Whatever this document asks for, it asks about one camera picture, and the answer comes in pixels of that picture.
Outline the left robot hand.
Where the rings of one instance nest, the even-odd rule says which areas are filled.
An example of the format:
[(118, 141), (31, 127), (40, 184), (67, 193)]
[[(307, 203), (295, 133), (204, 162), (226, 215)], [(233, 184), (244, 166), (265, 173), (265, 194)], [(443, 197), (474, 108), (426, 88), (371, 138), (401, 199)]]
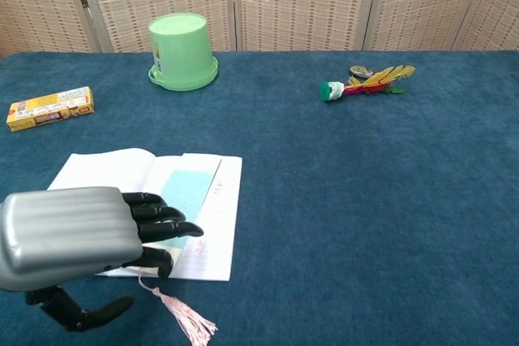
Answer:
[(173, 256), (152, 244), (203, 234), (154, 193), (111, 186), (12, 193), (1, 203), (1, 289), (22, 293), (67, 331), (102, 327), (133, 298), (85, 310), (63, 283), (120, 267), (155, 268), (166, 280)]

